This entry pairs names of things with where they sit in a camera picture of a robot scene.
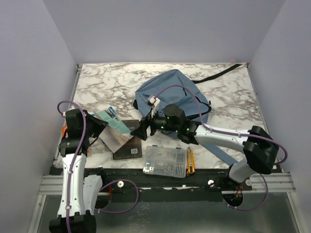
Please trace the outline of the black paperback book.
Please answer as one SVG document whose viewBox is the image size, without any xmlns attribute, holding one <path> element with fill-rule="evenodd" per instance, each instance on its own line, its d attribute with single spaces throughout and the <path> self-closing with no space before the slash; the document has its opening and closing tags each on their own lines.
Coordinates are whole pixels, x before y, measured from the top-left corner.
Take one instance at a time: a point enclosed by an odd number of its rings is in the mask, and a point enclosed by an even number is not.
<svg viewBox="0 0 311 233">
<path fill-rule="evenodd" d="M 133 131 L 138 127 L 138 120 L 123 120 L 123 123 Z M 141 140 L 137 137 L 132 137 L 118 151 L 113 153 L 113 160 L 135 159 L 142 157 Z"/>
</svg>

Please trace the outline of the teal paperback book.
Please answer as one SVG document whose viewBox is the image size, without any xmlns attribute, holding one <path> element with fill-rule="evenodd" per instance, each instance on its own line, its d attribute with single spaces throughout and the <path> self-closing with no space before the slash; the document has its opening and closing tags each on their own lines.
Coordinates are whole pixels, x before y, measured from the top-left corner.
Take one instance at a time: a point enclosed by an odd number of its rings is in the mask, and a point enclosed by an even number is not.
<svg viewBox="0 0 311 233">
<path fill-rule="evenodd" d="M 112 107 L 95 112 L 94 116 L 108 123 L 99 138 L 113 153 L 132 138 L 130 129 L 122 122 Z"/>
</svg>

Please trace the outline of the blue student backpack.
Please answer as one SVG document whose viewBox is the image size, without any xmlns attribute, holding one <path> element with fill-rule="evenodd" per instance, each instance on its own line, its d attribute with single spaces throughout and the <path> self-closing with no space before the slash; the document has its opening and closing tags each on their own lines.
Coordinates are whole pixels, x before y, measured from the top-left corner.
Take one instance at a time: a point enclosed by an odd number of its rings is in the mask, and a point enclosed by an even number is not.
<svg viewBox="0 0 311 233">
<path fill-rule="evenodd" d="M 148 98 L 160 94 L 158 97 L 160 99 L 158 114 L 161 117 L 164 116 L 164 108 L 168 104 L 174 103 L 185 112 L 188 119 L 200 122 L 198 108 L 191 96 L 191 93 L 193 93 L 199 102 L 202 119 L 206 123 L 208 114 L 212 110 L 211 103 L 196 86 L 198 83 L 206 81 L 207 78 L 192 81 L 178 69 L 163 72 L 143 83 L 135 91 L 136 98 L 133 107 L 139 110 L 143 116 L 146 116 L 150 112 L 150 106 L 147 103 Z"/>
</svg>

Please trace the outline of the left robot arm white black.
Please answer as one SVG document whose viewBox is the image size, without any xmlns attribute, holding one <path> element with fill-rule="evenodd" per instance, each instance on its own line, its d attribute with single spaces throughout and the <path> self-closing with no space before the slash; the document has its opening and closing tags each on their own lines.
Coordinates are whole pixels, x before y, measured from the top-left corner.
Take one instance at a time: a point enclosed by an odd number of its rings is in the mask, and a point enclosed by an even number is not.
<svg viewBox="0 0 311 233">
<path fill-rule="evenodd" d="M 98 139 L 107 122 L 86 110 L 64 113 L 67 129 L 59 144 L 62 156 L 63 185 L 56 219 L 49 222 L 52 233 L 94 233 L 94 209 L 97 195 L 107 188 L 108 180 L 101 168 L 85 171 L 90 138 Z"/>
</svg>

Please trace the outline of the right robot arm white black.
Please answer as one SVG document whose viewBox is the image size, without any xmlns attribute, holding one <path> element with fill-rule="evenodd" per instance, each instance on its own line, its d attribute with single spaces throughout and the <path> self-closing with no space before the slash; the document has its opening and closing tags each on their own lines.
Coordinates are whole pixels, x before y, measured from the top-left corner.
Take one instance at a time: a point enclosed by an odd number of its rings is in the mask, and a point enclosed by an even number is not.
<svg viewBox="0 0 311 233">
<path fill-rule="evenodd" d="M 224 177 L 224 186 L 235 190 L 241 183 L 255 173 L 269 175 L 275 165 L 279 146 L 266 131 L 253 126 L 250 130 L 234 131 L 213 128 L 207 124 L 190 120 L 176 104 L 164 108 L 164 116 L 160 116 L 154 108 L 143 117 L 132 136 L 147 140 L 148 135 L 164 130 L 177 134 L 177 138 L 186 144 L 212 144 L 239 151 L 245 158 L 230 165 Z"/>
</svg>

